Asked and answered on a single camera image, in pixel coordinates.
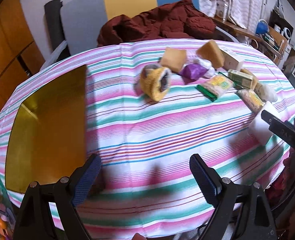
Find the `table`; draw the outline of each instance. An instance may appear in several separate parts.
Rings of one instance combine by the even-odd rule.
[[[255,33],[249,31],[248,29],[241,28],[240,26],[237,26],[231,22],[224,21],[221,18],[218,17],[212,17],[212,20],[219,25],[219,27],[223,29],[228,29],[233,36],[236,36],[237,34],[239,35],[244,35],[245,37],[249,37],[252,40],[256,40],[257,42],[262,42],[263,39],[256,35]]]
[[[248,134],[253,120],[245,103],[229,90],[211,102],[196,90],[205,82],[186,82],[172,74],[171,89],[155,103],[138,85],[144,65],[157,62],[166,47],[193,53],[206,41],[162,39],[124,43],[82,52],[53,64],[19,85],[0,112],[0,177],[4,183],[9,133],[20,103],[50,80],[88,65],[87,149],[103,162],[106,189],[77,210],[96,238],[166,236],[194,229],[213,211],[189,169],[198,153],[221,177],[266,187],[283,169],[289,145],[272,137],[266,147]],[[244,67],[278,94],[273,103],[282,120],[295,117],[295,90],[266,56],[243,44],[218,41],[245,59]],[[9,191],[19,206],[23,195]],[[54,222],[62,227],[54,205]]]

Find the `yellow sponge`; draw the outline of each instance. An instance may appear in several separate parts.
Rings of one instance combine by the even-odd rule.
[[[187,51],[185,49],[172,49],[166,47],[166,51],[160,61],[163,67],[168,67],[173,72],[179,73],[186,61]]]
[[[141,89],[154,101],[160,101],[170,89],[171,70],[157,64],[146,65],[140,77]]]
[[[224,56],[214,40],[208,41],[201,48],[199,48],[197,50],[197,55],[203,59],[211,61],[212,66],[215,69],[223,67],[224,65]]]

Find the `gold reflective panel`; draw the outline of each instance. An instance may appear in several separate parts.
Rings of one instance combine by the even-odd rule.
[[[7,189],[57,182],[86,160],[85,75],[80,66],[44,85],[17,112],[5,164]]]

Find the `red cloth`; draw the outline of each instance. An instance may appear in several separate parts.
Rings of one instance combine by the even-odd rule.
[[[195,9],[192,0],[181,0],[132,19],[124,14],[112,18],[101,28],[97,43],[101,47],[162,38],[211,39],[215,27],[212,19]]]

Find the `person's finger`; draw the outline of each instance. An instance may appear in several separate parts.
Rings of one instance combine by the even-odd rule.
[[[144,236],[141,236],[139,233],[135,233],[132,240],[146,240]]]

